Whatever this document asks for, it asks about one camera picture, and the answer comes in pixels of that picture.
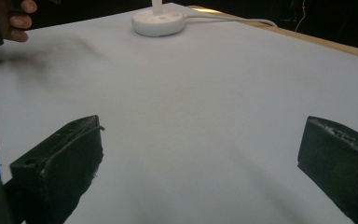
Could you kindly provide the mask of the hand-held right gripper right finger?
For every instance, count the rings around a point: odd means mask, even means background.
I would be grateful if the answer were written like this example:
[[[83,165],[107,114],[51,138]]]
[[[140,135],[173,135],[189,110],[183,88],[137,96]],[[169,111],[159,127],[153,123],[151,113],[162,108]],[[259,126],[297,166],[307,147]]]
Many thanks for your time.
[[[358,132],[328,119],[307,118],[297,167],[358,224]]]

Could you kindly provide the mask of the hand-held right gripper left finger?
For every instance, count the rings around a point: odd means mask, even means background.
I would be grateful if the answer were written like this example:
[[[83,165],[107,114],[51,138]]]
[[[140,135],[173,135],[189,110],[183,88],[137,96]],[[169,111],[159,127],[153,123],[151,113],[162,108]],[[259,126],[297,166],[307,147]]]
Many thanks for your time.
[[[63,224],[103,160],[99,117],[71,121],[10,164],[16,224]]]

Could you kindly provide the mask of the white round lamp base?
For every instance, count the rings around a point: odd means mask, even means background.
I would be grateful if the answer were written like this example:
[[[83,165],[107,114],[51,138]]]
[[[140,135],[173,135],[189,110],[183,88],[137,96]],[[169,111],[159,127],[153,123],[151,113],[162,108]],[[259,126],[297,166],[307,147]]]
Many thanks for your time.
[[[139,11],[131,18],[138,35],[159,37],[180,33],[186,26],[186,16],[177,10],[164,9],[162,0],[151,0],[152,7]]]

